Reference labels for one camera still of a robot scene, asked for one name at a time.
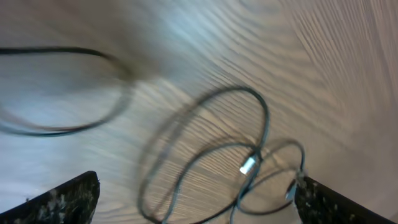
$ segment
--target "wooden floor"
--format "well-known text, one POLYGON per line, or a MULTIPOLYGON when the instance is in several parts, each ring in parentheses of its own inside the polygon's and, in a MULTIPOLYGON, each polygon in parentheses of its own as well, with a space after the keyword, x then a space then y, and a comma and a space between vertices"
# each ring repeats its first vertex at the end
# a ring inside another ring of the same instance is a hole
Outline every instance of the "wooden floor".
MULTIPOLYGON (((136 198, 167 140, 167 132, 154 137, 157 130, 202 94, 238 84, 266 98, 270 140, 305 145, 311 177, 392 217, 398 211, 397 11, 396 0, 1 1, 0 47, 89 47, 121 58, 137 78, 128 111, 96 130, 51 139, 0 134, 0 212, 95 170, 101 196, 93 223, 147 223, 136 198)), ((115 71, 87 56, 1 57, 0 74, 3 119, 78 125, 105 114, 119 94, 115 71)), ((216 100, 173 149, 146 196, 149 206, 157 206, 207 142, 254 141, 260 127, 261 110, 251 97, 216 100)), ((194 222, 227 205, 243 181, 238 169, 246 152, 236 148, 201 161, 183 183, 170 221, 194 222)), ((288 149, 263 171, 297 164, 298 156, 288 149)), ((264 184, 244 204, 277 205, 289 175, 264 184)), ((236 215, 236 223, 295 219, 293 208, 270 217, 236 215)))

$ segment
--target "black speckled object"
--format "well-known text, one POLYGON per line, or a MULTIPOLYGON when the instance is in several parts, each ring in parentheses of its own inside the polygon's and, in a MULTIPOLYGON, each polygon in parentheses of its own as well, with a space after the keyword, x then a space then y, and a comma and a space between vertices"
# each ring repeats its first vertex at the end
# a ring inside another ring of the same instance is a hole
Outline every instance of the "black speckled object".
POLYGON ((303 224, 394 224, 309 177, 297 182, 294 204, 303 224))
POLYGON ((99 197, 96 172, 88 171, 0 214, 0 223, 89 224, 99 197))

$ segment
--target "black cable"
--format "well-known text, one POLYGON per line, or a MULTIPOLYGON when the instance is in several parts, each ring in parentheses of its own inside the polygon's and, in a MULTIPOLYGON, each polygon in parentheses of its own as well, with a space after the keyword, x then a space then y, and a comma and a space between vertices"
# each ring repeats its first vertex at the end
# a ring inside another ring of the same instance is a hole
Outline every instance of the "black cable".
POLYGON ((97 50, 86 49, 81 47, 23 47, 23 48, 0 48, 0 56, 2 55, 37 55, 37 54, 83 54, 93 55, 101 57, 107 60, 110 64, 120 70, 118 78, 123 82, 121 96, 113 106, 111 111, 103 116, 101 119, 92 123, 83 124, 74 127, 63 127, 63 128, 51 128, 47 131, 25 131, 17 128, 12 128, 4 124, 0 124, 0 131, 16 134, 20 136, 31 136, 31 137, 57 137, 69 134, 75 134, 89 129, 96 128, 102 124, 108 123, 121 114, 129 105, 131 92, 129 86, 129 79, 131 78, 130 69, 125 66, 120 60, 112 55, 102 53, 97 50))
POLYGON ((212 215, 208 218, 205 218, 203 220, 200 220, 198 222, 194 222, 192 224, 202 224, 202 223, 209 222, 209 221, 219 217, 220 215, 224 214, 225 212, 227 212, 230 209, 232 209, 231 216, 230 216, 230 223, 232 223, 233 216, 234 216, 236 209, 242 211, 243 213, 247 213, 250 215, 270 215, 272 213, 278 212, 278 211, 288 207, 292 203, 291 201, 287 202, 286 204, 282 205, 279 208, 276 208, 276 209, 273 209, 270 211, 266 211, 266 212, 252 212, 252 211, 246 211, 241 208, 241 201, 244 198, 244 196, 247 193, 249 193, 250 191, 252 191, 254 188, 256 188, 257 186, 259 186, 259 184, 263 183, 264 181, 271 178, 272 176, 275 176, 277 174, 280 174, 280 173, 288 171, 288 170, 292 170, 292 169, 279 170, 277 172, 272 173, 271 175, 268 175, 267 177, 264 177, 263 179, 257 181, 254 184, 254 181, 260 171, 261 164, 263 163, 263 161, 270 158, 270 156, 273 155, 273 153, 277 152, 278 150, 280 150, 286 146, 295 145, 298 147, 298 149, 300 150, 300 152, 302 154, 302 160, 301 160, 301 165, 299 167, 299 171, 302 172, 303 168, 304 168, 305 151, 304 151, 304 148, 301 146, 301 144, 295 140, 288 140, 288 141, 283 142, 281 145, 279 145, 279 147, 276 147, 275 149, 271 150, 270 153, 268 153, 264 157, 262 157, 261 150, 264 147, 267 137, 268 137, 269 121, 270 121, 270 116, 269 116, 269 109, 268 109, 267 103, 265 102, 265 100, 259 93, 257 93, 255 90, 253 90, 252 88, 249 88, 249 87, 233 86, 233 87, 222 88, 222 89, 216 90, 216 91, 210 93, 209 95, 206 95, 203 98, 201 98, 200 100, 198 100, 189 110, 187 110, 187 112, 181 118, 179 124, 172 131, 172 134, 171 134, 171 137, 170 137, 168 143, 164 146, 164 149, 162 150, 161 155, 159 156, 159 160, 155 163, 155 165, 152 167, 152 169, 148 172, 148 174, 146 175, 145 179, 143 180, 143 182, 140 186, 139 196, 137 199, 137 207, 138 207, 141 215, 145 219, 149 220, 152 223, 167 224, 167 221, 170 218, 170 216, 173 212, 174 206, 177 202, 177 197, 178 197, 178 193, 180 192, 180 187, 181 187, 182 181, 184 180, 184 177, 189 172, 189 170, 195 165, 195 163, 198 162, 203 157, 208 156, 212 152, 222 150, 222 149, 227 149, 229 147, 236 147, 236 146, 246 147, 246 148, 250 148, 252 150, 252 153, 250 153, 249 156, 256 158, 256 165, 255 165, 254 170, 246 178, 245 182, 243 183, 243 186, 241 187, 241 189, 238 193, 238 196, 229 205, 227 205, 225 208, 221 209, 219 212, 215 213, 214 215, 212 215), (169 155, 173 145, 177 142, 177 139, 181 136, 182 131, 184 130, 185 126, 193 119, 195 113, 198 110, 200 110, 200 108, 202 106, 204 106, 205 104, 209 103, 211 100, 213 100, 214 98, 216 98, 222 94, 233 92, 233 91, 243 91, 246 93, 250 93, 252 96, 254 96, 258 100, 258 102, 260 103, 260 105, 263 109, 263 116, 264 116, 263 127, 261 130, 259 139, 257 140, 257 143, 256 144, 248 144, 248 143, 244 143, 244 142, 226 143, 226 144, 215 146, 208 150, 198 153, 194 158, 191 159, 191 161, 188 162, 188 164, 183 168, 183 171, 181 171, 181 173, 179 174, 177 181, 174 185, 174 190, 172 192, 171 203, 170 203, 169 208, 168 208, 165 216, 163 217, 163 219, 158 220, 158 219, 156 219, 156 217, 148 215, 144 208, 145 207, 144 196, 146 194, 146 190, 148 189, 148 186, 150 185, 150 183, 152 182, 152 180, 158 173, 161 165, 163 164, 163 162, 169 155))
MULTIPOLYGON (((0 48, 0 56, 2 55, 33 55, 33 54, 56 54, 56 53, 69 53, 69 54, 84 54, 84 55, 94 55, 97 57, 101 57, 105 60, 107 60, 109 63, 114 65, 115 67, 119 68, 120 71, 122 71, 119 74, 119 78, 121 80, 124 80, 125 82, 123 83, 122 86, 122 94, 119 98, 119 100, 116 102, 115 106, 112 108, 112 110, 104 116, 102 119, 94 121, 92 123, 84 124, 81 126, 76 126, 76 127, 64 127, 64 128, 51 128, 51 130, 47 131, 42 131, 42 132, 35 132, 35 131, 24 131, 16 128, 12 128, 9 126, 5 126, 3 124, 0 124, 0 131, 3 131, 5 133, 10 133, 10 134, 16 134, 16 135, 21 135, 21 136, 33 136, 33 137, 56 137, 56 136, 64 136, 64 135, 69 135, 69 134, 75 134, 79 133, 81 131, 86 131, 89 129, 96 128, 104 123, 107 123, 117 117, 120 113, 122 113, 128 106, 129 100, 131 97, 130 94, 130 87, 129 87, 129 79, 130 79, 130 71, 125 66, 121 61, 119 61, 117 58, 104 54, 102 52, 99 52, 97 50, 91 50, 91 49, 85 49, 85 48, 79 48, 79 47, 27 47, 27 48, 0 48)), ((233 87, 227 87, 227 88, 222 88, 219 90, 214 91, 213 93, 210 93, 209 95, 206 95, 205 97, 201 98, 195 105, 193 105, 191 108, 187 110, 185 115, 181 118, 179 124, 177 127, 172 132, 172 135, 170 137, 169 142, 166 144, 164 147, 164 150, 162 151, 159 160, 155 165, 152 167, 152 169, 149 171, 149 173, 146 175, 144 181, 141 184, 140 187, 140 192, 137 200, 137 207, 141 213, 141 215, 151 221, 152 223, 155 224, 167 224, 167 220, 170 218, 174 206, 177 202, 177 197, 178 193, 180 192, 180 187, 182 185, 182 182, 184 180, 185 175, 189 172, 189 170, 198 162, 200 159, 202 159, 205 156, 208 156, 212 152, 221 150, 221 149, 227 149, 229 147, 236 147, 236 146, 241 146, 241 147, 247 147, 252 150, 252 153, 250 153, 249 157, 255 158, 256 164, 254 170, 252 170, 249 175, 246 177, 245 182, 243 183, 241 189, 239 190, 239 193, 237 197, 225 208, 221 209, 219 212, 215 213, 214 215, 205 218, 203 220, 200 220, 198 222, 192 223, 192 224, 202 224, 209 222, 220 215, 224 214, 228 210, 231 210, 230 214, 230 223, 233 223, 233 217, 234 213, 236 210, 239 210, 245 214, 248 215, 270 215, 276 212, 281 211, 282 209, 288 207, 292 202, 289 201, 285 203, 284 205, 280 206, 279 208, 275 208, 273 210, 265 211, 265 212, 253 212, 253 211, 247 211, 241 207, 241 202, 242 199, 255 189, 257 186, 259 186, 261 183, 265 182, 266 180, 270 179, 271 177, 281 174, 286 171, 290 170, 295 170, 295 168, 288 168, 288 169, 282 169, 275 171, 271 173, 270 175, 262 178, 261 180, 258 180, 256 183, 254 181, 258 177, 261 164, 266 161, 268 158, 270 158, 273 153, 277 152, 278 150, 289 146, 289 145, 294 145, 297 146, 298 149, 301 152, 302 155, 302 160, 301 164, 299 167, 299 172, 303 172, 304 169, 304 162, 305 162, 305 151, 302 145, 295 141, 295 140, 288 140, 283 142, 281 145, 278 147, 275 147, 271 152, 266 154, 264 157, 262 157, 261 150, 264 147, 267 137, 268 137, 268 132, 269 132, 269 121, 270 121, 270 115, 269 115, 269 109, 267 106, 267 103, 263 99, 263 97, 257 93, 255 90, 249 87, 245 86, 233 86, 233 87), (178 179, 175 183, 175 187, 173 190, 172 194, 172 200, 169 205, 169 209, 167 210, 167 213, 165 214, 165 217, 162 220, 158 220, 155 217, 152 217, 148 214, 146 214, 144 210, 144 196, 146 193, 146 190, 154 177, 156 176, 156 173, 160 169, 161 165, 163 164, 164 160, 167 158, 169 155, 173 145, 177 142, 177 139, 181 136, 182 131, 184 130, 185 126, 193 119, 195 113, 205 104, 209 103, 211 100, 214 98, 233 91, 243 91, 246 93, 250 93, 252 96, 254 96, 258 102, 260 103, 262 109, 263 109, 263 127, 261 130, 261 134, 259 136, 259 139, 257 140, 256 144, 248 144, 244 142, 232 142, 232 143, 226 143, 222 144, 219 146, 212 147, 208 150, 202 151, 199 154, 197 154, 191 161, 188 162, 188 164, 183 168, 183 171, 180 173, 178 176, 178 179)))

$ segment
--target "metal connector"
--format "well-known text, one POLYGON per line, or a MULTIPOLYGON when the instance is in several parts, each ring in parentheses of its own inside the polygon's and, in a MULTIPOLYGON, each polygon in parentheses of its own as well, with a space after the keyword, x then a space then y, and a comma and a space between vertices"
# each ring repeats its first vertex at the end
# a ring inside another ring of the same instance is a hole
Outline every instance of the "metal connector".
POLYGON ((253 168, 253 166, 256 164, 255 158, 253 156, 248 157, 246 162, 243 164, 243 166, 239 169, 242 174, 246 175, 250 170, 253 168))

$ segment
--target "black cable loop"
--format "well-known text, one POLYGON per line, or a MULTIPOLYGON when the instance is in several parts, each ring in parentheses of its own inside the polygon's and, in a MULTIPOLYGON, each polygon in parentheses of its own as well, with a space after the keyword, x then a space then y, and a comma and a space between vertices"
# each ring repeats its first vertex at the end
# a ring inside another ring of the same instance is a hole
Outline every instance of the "black cable loop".
POLYGON ((112 121, 114 118, 118 117, 129 105, 131 99, 130 91, 130 69, 125 66, 119 59, 102 53, 97 50, 86 49, 81 47, 21 47, 21 48, 0 48, 0 56, 8 55, 37 55, 37 54, 83 54, 83 55, 93 55, 101 57, 108 61, 112 66, 118 68, 120 73, 118 78, 124 83, 122 84, 121 96, 119 100, 115 103, 110 112, 103 116, 101 119, 88 123, 82 124, 80 126, 74 127, 51 127, 49 130, 41 131, 25 131, 22 129, 13 128, 5 124, 0 124, 0 131, 15 134, 20 136, 30 136, 30 137, 58 137, 65 136, 69 134, 76 134, 82 131, 87 131, 89 129, 97 128, 105 123, 112 121))

